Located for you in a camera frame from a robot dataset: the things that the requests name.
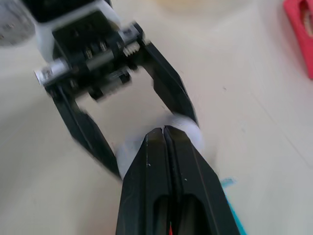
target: beige surface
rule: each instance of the beige surface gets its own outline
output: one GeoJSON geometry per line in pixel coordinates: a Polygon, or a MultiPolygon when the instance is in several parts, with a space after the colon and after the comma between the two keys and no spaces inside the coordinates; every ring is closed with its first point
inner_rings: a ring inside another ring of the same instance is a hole
{"type": "MultiPolygon", "coordinates": [[[[184,12],[114,3],[181,75],[206,159],[237,181],[226,192],[248,234],[312,234],[313,83],[281,1],[184,12]]],[[[114,234],[121,185],[72,141],[32,73],[42,64],[34,42],[0,50],[0,234],[114,234]]],[[[100,104],[80,103],[112,146],[164,113],[145,72],[100,104]]]]}

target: teal object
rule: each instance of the teal object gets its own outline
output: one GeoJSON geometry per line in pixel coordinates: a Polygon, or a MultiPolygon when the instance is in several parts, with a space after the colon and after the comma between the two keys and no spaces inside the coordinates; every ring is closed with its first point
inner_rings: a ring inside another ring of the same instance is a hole
{"type": "MultiPolygon", "coordinates": [[[[232,178],[226,178],[224,180],[221,181],[221,185],[223,188],[227,188],[228,186],[233,185],[234,183],[236,183],[236,181],[232,178]]],[[[238,227],[238,230],[240,232],[241,235],[247,235],[242,223],[240,222],[240,219],[238,218],[236,212],[234,211],[233,207],[231,206],[231,204],[229,203],[229,201],[227,200],[231,213],[233,214],[233,217],[235,219],[236,225],[238,227]]]]}

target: red object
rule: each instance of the red object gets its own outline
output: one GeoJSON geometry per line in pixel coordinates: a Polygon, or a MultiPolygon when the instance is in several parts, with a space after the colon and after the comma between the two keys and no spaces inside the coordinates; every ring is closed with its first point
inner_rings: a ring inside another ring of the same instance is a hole
{"type": "MultiPolygon", "coordinates": [[[[313,80],[313,35],[308,33],[304,25],[305,13],[313,12],[313,0],[286,0],[284,8],[300,44],[309,78],[313,80]]],[[[307,20],[312,25],[312,18],[307,20]]]]}

